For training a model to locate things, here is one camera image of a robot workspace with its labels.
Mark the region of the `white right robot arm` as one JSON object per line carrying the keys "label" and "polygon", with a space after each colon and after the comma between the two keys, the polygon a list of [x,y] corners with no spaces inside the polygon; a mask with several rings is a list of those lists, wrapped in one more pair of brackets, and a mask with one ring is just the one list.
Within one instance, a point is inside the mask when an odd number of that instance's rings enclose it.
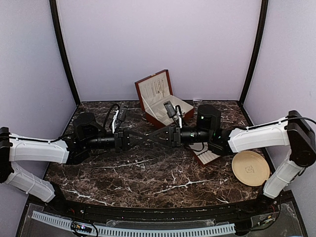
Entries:
{"label": "white right robot arm", "polygon": [[195,126],[166,126],[150,133],[148,138],[169,147],[206,142],[208,150],[219,156],[256,148],[289,146],[285,160],[265,182],[263,195],[253,201],[252,210],[263,214],[270,208],[271,199],[316,161],[316,134],[308,121],[292,110],[286,117],[269,123],[224,130],[220,127],[221,112],[204,104],[198,107]]}

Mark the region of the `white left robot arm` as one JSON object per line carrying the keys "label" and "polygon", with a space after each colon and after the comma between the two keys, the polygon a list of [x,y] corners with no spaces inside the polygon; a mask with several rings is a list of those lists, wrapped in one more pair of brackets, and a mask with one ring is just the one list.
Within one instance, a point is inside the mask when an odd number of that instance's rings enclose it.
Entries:
{"label": "white left robot arm", "polygon": [[74,131],[55,140],[18,136],[7,127],[0,129],[0,181],[33,195],[59,215],[66,215],[70,205],[60,187],[23,169],[18,161],[47,161],[78,165],[91,157],[93,150],[129,150],[145,141],[147,135],[120,129],[121,120],[114,120],[114,128],[107,132],[96,122],[93,113],[82,113],[74,121]]}

